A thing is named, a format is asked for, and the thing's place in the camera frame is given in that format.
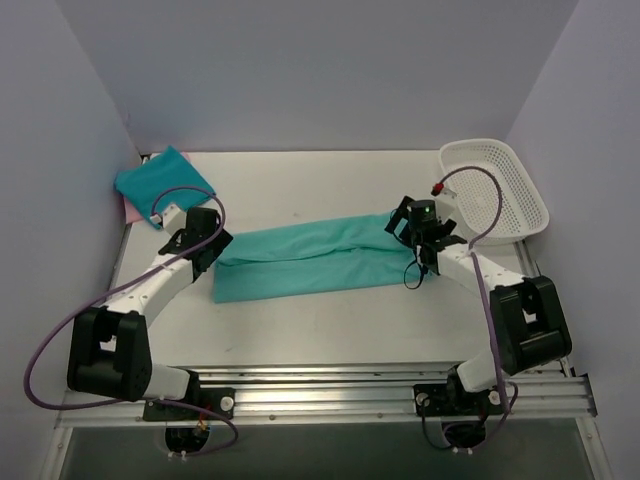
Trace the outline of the light green t shirt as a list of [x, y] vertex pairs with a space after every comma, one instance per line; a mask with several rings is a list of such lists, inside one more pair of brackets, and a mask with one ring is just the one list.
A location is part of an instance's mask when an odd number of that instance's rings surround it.
[[217, 304], [415, 284], [412, 251], [384, 231], [387, 213], [236, 235], [218, 258]]

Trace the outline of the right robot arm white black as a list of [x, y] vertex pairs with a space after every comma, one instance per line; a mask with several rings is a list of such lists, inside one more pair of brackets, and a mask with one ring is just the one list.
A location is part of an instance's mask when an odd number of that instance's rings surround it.
[[504, 379], [559, 360], [573, 342], [554, 282], [527, 277], [479, 255], [443, 221], [434, 200], [404, 197], [385, 231], [414, 254], [420, 274], [446, 277], [479, 296], [488, 315], [489, 346], [448, 374], [444, 400], [455, 412], [469, 411], [480, 392]]

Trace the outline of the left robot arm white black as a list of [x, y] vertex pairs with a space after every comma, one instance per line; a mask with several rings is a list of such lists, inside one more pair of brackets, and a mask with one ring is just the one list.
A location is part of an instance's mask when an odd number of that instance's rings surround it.
[[170, 233], [141, 279], [73, 320], [67, 384], [70, 390], [121, 401], [166, 400], [179, 419], [202, 405], [196, 374], [152, 360], [148, 330], [182, 290], [195, 283], [233, 236], [214, 209], [172, 207], [162, 214]]

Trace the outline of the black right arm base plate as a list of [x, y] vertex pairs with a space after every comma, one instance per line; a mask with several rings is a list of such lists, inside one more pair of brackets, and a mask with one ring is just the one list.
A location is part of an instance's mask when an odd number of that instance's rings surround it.
[[469, 393], [445, 383], [414, 384], [412, 389], [418, 416], [480, 418], [503, 413], [500, 400], [491, 402], [489, 390]]

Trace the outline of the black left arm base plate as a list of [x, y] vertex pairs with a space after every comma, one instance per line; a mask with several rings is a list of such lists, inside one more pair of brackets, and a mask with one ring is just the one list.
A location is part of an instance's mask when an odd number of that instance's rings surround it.
[[[235, 406], [235, 390], [226, 387], [198, 388], [188, 393], [184, 399], [179, 400], [179, 403], [207, 409], [226, 419], [232, 419]], [[199, 411], [175, 405], [164, 405], [158, 400], [153, 400], [145, 404], [142, 418], [147, 422], [177, 422], [201, 420], [205, 419], [206, 416]]]

